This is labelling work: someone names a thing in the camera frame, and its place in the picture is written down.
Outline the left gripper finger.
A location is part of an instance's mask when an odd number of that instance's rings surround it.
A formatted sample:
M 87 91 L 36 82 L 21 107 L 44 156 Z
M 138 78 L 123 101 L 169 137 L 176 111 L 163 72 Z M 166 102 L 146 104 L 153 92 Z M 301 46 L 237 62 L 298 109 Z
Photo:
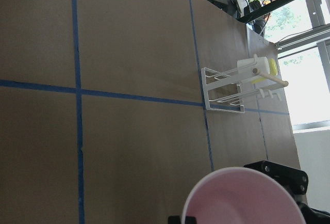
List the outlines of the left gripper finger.
M 186 216 L 181 218 L 180 216 L 169 216 L 168 224 L 196 224 L 196 218 L 192 216 Z

